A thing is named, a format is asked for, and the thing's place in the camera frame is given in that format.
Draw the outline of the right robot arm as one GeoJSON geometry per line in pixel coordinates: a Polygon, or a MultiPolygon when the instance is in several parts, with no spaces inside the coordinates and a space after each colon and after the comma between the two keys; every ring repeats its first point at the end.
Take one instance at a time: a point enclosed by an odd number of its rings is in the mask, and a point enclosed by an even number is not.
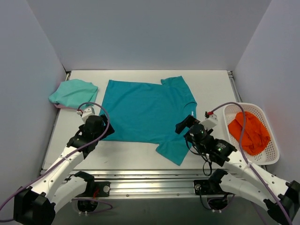
{"type": "Polygon", "coordinates": [[[220,166],[209,178],[208,188],[211,192],[238,195],[265,209],[277,223],[293,223],[300,209],[299,182],[288,182],[247,160],[229,142],[214,138],[212,129],[206,129],[192,115],[176,124],[175,132],[180,134],[185,128],[188,131],[184,139],[192,144],[196,154],[220,166]]]}

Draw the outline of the teal t-shirt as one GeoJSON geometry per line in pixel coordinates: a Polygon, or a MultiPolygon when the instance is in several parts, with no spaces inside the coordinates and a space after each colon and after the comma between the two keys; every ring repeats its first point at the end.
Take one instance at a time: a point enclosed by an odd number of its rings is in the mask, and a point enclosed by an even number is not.
{"type": "Polygon", "coordinates": [[[160,84],[110,80],[102,106],[115,132],[105,140],[152,143],[157,153],[181,165],[188,149],[175,126],[196,116],[197,102],[182,76],[160,84]]]}

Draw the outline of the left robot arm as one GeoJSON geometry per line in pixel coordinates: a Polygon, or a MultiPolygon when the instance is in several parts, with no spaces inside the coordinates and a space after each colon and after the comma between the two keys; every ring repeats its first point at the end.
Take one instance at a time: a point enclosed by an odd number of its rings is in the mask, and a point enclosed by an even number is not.
{"type": "Polygon", "coordinates": [[[37,181],[17,191],[14,221],[23,225],[50,225],[56,213],[73,198],[92,196],[98,191],[94,176],[86,172],[77,172],[67,183],[64,180],[100,140],[113,133],[105,114],[89,115],[51,167],[37,181]]]}

